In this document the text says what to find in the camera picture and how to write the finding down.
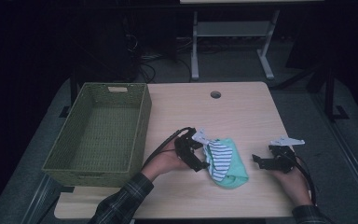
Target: plaid shirt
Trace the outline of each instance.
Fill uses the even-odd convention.
[[[98,204],[89,223],[130,223],[133,214],[153,189],[153,184],[143,174],[135,175],[118,193]],[[325,224],[318,208],[307,205],[293,210],[297,224]]]
[[[130,223],[136,209],[153,187],[143,174],[135,175],[118,193],[98,204],[89,223]]]

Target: basket handle hole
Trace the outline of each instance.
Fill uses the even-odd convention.
[[[92,175],[80,175],[79,179],[102,179],[103,176],[92,176]]]
[[[108,87],[107,88],[110,92],[128,92],[129,90],[127,87]]]

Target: table top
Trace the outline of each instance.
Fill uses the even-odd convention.
[[[324,0],[180,0],[181,4],[209,3],[290,3],[290,2],[322,2]]]
[[[203,128],[207,137],[231,138],[249,175],[236,189],[222,189],[206,170],[173,171],[159,176],[134,218],[290,217],[294,206],[279,183],[252,161],[271,158],[269,142],[286,135],[263,82],[149,84],[152,110],[145,159],[184,127]],[[221,97],[211,97],[219,91]],[[202,160],[202,149],[196,150]],[[118,189],[76,187],[62,193],[57,218],[90,218],[98,203]]]

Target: cloth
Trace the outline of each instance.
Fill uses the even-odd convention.
[[[216,139],[204,146],[206,162],[214,183],[225,189],[235,189],[249,179],[240,154],[230,138]]]
[[[135,175],[121,190],[98,204],[89,223],[130,223],[133,214],[153,189],[142,173]]]
[[[118,193],[98,204],[89,223],[130,223],[136,209],[153,187],[143,174],[135,175]],[[327,224],[316,206],[299,206],[292,213],[297,224]]]

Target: green basket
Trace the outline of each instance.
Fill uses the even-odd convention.
[[[65,186],[122,187],[142,168],[146,84],[85,83],[42,170]]]

